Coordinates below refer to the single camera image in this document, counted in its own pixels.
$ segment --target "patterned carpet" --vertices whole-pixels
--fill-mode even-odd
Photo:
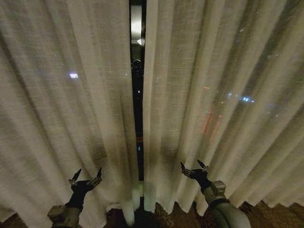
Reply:
[[[248,216],[252,228],[304,228],[304,208],[293,204],[289,208],[277,205],[269,208],[260,202],[255,207],[244,203],[240,209]],[[121,210],[112,209],[107,213],[105,228],[127,228]],[[16,214],[0,224],[0,228],[26,228]],[[168,215],[159,204],[156,204],[155,213],[138,209],[135,212],[134,228],[214,228],[212,214],[208,209],[203,217],[199,216],[192,205],[189,213],[183,212],[177,203],[173,212]]]

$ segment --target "curtain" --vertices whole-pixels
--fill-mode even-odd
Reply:
[[[28,227],[68,202],[68,179],[103,181],[85,198],[83,227],[139,207],[127,0],[0,3],[0,205]]]
[[[9,217],[13,216],[14,214],[15,212],[13,210],[0,206],[0,224],[7,220]]]
[[[304,2],[149,0],[144,206],[207,203],[181,174],[209,166],[235,206],[304,198]]]

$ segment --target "city light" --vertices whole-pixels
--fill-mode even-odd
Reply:
[[[78,74],[70,73],[70,78],[78,78]]]
[[[250,101],[254,102],[254,100],[251,100],[251,98],[248,97],[248,96],[241,96],[240,101],[243,101],[243,102],[250,102]]]

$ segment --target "sheer curtain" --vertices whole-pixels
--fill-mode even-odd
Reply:
[[[0,205],[28,227],[68,202],[68,179],[103,181],[85,199],[83,227],[139,207],[129,5],[124,0],[0,3]]]
[[[207,204],[180,161],[236,205],[303,204],[304,2],[149,0],[144,206]]]
[[[5,220],[7,220],[9,217],[11,217],[14,214],[15,214],[15,212],[13,210],[0,206],[0,215],[1,215],[0,224],[1,224],[1,222],[4,222]]]

